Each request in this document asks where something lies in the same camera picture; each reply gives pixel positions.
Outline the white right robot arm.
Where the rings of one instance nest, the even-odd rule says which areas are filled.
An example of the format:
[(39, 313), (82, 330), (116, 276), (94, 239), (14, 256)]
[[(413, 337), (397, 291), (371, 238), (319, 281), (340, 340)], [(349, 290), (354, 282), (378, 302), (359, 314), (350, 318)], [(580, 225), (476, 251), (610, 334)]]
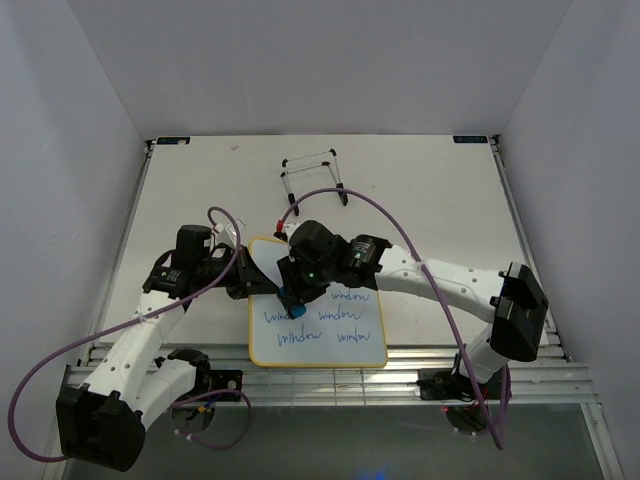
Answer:
[(290, 317), (323, 296), (332, 284), (396, 292), (445, 302), (485, 322), (463, 344), (450, 371), (420, 381), (427, 397), (497, 397), (497, 381), (511, 361), (533, 362), (544, 330), (548, 299), (532, 270), (513, 262), (505, 270), (477, 270), (419, 261), (405, 248), (372, 235), (346, 240), (321, 223), (281, 224), (275, 237), (288, 253), (278, 260), (278, 297)]

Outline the blue bone-shaped eraser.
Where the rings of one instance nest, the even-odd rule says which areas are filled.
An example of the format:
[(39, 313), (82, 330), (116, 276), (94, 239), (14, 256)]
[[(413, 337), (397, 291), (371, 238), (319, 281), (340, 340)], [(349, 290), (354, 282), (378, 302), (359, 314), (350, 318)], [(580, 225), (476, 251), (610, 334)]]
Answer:
[(306, 313), (306, 306), (291, 289), (281, 287), (277, 296), (289, 319), (300, 318)]

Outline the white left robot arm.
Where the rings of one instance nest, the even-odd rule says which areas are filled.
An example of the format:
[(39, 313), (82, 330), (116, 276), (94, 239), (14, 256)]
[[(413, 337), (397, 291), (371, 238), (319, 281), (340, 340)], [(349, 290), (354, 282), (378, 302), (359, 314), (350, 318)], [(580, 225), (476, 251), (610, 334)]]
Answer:
[(207, 290), (223, 288), (233, 300), (277, 291), (239, 232), (237, 223), (179, 229), (174, 249), (154, 262), (143, 283), (133, 325), (79, 386), (65, 386), (58, 395), (65, 457), (124, 472), (138, 459), (148, 428), (174, 403), (248, 400), (212, 371), (205, 353), (178, 348), (165, 357), (158, 354), (192, 301)]

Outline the yellow framed whiteboard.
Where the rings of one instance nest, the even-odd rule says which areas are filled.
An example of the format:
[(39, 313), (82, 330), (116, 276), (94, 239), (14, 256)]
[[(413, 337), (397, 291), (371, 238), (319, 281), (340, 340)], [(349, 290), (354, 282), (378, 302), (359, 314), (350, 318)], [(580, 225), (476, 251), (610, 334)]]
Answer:
[(276, 295), (252, 295), (249, 354), (261, 367), (382, 367), (388, 353), (379, 294), (333, 283), (296, 318)]

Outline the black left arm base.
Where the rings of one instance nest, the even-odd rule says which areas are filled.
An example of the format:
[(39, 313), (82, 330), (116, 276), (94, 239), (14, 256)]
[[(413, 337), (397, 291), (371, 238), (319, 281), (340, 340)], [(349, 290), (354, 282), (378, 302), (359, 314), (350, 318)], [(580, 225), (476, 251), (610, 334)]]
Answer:
[[(210, 391), (241, 391), (243, 387), (243, 371), (233, 370), (211, 370), (210, 373), (200, 382), (196, 392), (203, 394)], [(240, 402), (238, 394), (223, 392), (214, 394), (206, 399), (207, 403), (217, 402)]]

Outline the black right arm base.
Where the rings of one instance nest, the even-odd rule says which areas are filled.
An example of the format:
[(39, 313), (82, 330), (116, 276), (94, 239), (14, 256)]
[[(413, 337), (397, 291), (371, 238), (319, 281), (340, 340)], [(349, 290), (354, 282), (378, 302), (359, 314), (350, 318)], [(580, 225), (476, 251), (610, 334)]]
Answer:
[(416, 385), (419, 388), (419, 398), (423, 401), (472, 402), (484, 398), (484, 390), (480, 389), (480, 395), (477, 395), (471, 381), (457, 371), (420, 369)]

